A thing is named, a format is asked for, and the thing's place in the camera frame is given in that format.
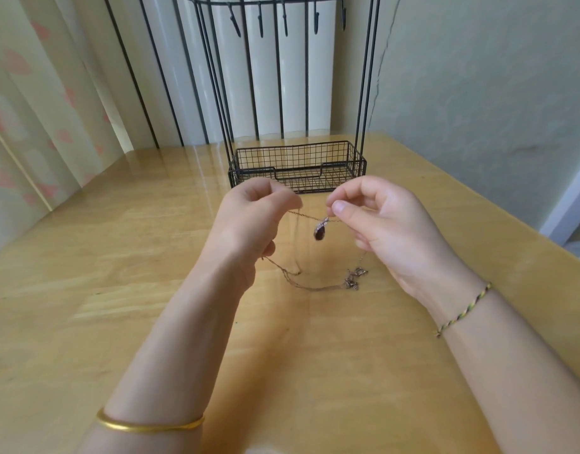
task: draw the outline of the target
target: hand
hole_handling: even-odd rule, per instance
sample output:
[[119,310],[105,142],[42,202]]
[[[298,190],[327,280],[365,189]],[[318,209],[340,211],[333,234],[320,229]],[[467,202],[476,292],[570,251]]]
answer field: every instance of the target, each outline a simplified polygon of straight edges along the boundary
[[256,260],[276,250],[273,239],[284,213],[302,205],[292,190],[268,178],[240,183],[223,198],[200,259],[215,265],[233,260],[248,288],[254,283]]
[[399,285],[427,306],[442,280],[470,271],[410,191],[378,177],[358,177],[326,199],[328,214],[351,228],[357,246],[376,253]]

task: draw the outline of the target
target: wood grain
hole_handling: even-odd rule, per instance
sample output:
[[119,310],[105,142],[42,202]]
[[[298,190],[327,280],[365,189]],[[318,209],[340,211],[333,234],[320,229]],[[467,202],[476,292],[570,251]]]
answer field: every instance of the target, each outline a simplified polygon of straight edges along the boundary
[[[580,261],[387,136],[370,135],[364,154],[580,376]],[[228,189],[222,148],[131,152],[0,253],[0,453],[73,450]],[[324,216],[324,198],[304,195],[303,212]],[[361,253],[344,225],[316,242],[314,224],[286,216],[273,259],[289,267],[296,253],[301,284],[340,283]],[[426,311],[371,255],[362,266],[357,292],[306,292],[258,262],[204,452],[499,452]]]

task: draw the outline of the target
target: fingernail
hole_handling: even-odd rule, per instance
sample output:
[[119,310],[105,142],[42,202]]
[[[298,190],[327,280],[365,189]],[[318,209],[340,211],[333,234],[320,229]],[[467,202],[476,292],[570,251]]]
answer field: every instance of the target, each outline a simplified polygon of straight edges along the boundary
[[338,214],[343,212],[343,209],[347,206],[347,203],[345,201],[334,201],[334,204],[332,204],[332,212],[334,212],[334,215],[338,216]]

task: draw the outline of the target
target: floral curtain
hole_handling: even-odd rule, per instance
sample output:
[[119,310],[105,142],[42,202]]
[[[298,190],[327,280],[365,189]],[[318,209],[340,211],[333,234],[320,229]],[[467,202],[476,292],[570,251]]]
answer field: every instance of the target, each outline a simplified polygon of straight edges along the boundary
[[0,0],[0,248],[122,154],[55,0]]

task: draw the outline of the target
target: crack in wall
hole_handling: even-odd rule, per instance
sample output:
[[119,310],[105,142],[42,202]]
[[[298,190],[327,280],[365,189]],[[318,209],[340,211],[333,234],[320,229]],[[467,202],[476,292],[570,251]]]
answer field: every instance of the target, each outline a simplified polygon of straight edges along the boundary
[[376,94],[374,94],[374,99],[372,100],[372,111],[370,112],[370,122],[368,123],[368,130],[372,125],[372,117],[374,116],[374,109],[376,108],[376,102],[378,100],[378,94],[380,93],[380,72],[383,69],[383,62],[385,60],[385,54],[387,49],[389,49],[389,42],[391,41],[391,33],[393,32],[393,25],[395,25],[395,17],[397,16],[397,9],[400,7],[400,1],[397,0],[395,4],[395,11],[393,12],[393,19],[391,20],[391,27],[389,27],[389,34],[387,35],[387,42],[385,43],[385,48],[380,56],[380,64],[378,64],[378,73],[376,75]]

